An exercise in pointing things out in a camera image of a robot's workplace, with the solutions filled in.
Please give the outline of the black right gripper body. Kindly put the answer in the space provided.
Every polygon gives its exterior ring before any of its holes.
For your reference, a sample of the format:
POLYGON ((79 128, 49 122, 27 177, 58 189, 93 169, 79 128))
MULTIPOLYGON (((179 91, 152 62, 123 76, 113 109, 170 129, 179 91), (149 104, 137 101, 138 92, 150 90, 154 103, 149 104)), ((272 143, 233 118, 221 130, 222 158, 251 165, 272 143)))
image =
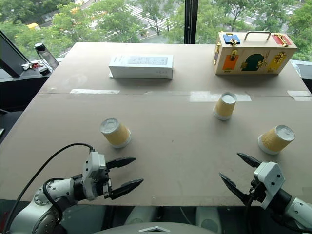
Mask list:
POLYGON ((251 181, 251 188, 249 195, 258 202, 263 202, 266 197, 266 187, 265 185, 260 182, 259 180, 253 179, 251 181))

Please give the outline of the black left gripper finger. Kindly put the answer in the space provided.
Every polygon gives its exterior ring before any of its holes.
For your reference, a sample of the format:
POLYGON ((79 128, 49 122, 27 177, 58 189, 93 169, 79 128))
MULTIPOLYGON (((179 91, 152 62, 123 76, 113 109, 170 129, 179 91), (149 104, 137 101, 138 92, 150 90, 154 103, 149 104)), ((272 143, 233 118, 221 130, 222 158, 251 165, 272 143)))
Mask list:
POLYGON ((138 187, 143 181, 144 179, 141 178, 122 184, 119 188, 112 190, 111 200, 115 200, 121 196, 130 193, 132 190, 138 187))
POLYGON ((120 168, 120 167, 123 167, 132 163, 135 160, 136 160, 135 157, 121 157, 121 158, 117 158, 117 159, 106 162, 106 167, 108 169, 120 168))

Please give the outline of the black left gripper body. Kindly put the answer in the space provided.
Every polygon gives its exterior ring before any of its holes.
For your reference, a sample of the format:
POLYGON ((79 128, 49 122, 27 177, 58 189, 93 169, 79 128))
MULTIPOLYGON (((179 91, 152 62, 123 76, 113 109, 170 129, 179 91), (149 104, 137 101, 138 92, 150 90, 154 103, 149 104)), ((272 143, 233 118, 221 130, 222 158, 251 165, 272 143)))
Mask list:
POLYGON ((109 178, 109 168, 102 167, 92 170, 94 197, 104 196, 105 199, 111 198, 113 189, 109 178))

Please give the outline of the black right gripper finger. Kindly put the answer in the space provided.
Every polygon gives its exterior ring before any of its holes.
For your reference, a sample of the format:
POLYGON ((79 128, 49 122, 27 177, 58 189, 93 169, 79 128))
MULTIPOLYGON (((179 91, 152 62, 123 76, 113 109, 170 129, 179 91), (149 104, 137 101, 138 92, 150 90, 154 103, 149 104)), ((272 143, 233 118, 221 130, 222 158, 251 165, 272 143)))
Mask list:
POLYGON ((257 160, 256 158, 249 156, 244 153, 237 153, 237 155, 245 161, 248 165, 250 165, 253 168, 258 168, 261 164, 261 161, 257 160))
POLYGON ((224 184, 226 185, 226 187, 236 196, 239 198, 239 200, 241 200, 241 202, 244 205, 247 205, 247 203, 250 200, 250 196, 243 193, 242 191, 240 191, 237 187, 236 184, 230 180, 228 177, 226 177, 224 174, 222 173, 218 173, 219 176, 221 177, 222 181, 224 182, 224 184))

